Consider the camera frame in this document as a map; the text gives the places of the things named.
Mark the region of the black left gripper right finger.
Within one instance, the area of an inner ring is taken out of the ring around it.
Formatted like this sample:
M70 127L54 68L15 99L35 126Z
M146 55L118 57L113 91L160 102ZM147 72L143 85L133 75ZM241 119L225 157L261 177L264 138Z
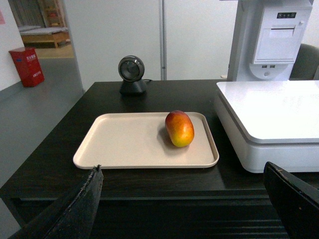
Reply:
M319 237L319 190L272 162L264 167L264 185L291 239Z

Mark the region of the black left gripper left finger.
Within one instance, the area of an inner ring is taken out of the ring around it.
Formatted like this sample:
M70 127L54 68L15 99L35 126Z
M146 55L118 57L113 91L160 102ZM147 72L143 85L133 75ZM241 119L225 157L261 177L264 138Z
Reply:
M80 183L10 236L11 239L87 239L102 192L101 166L93 167Z

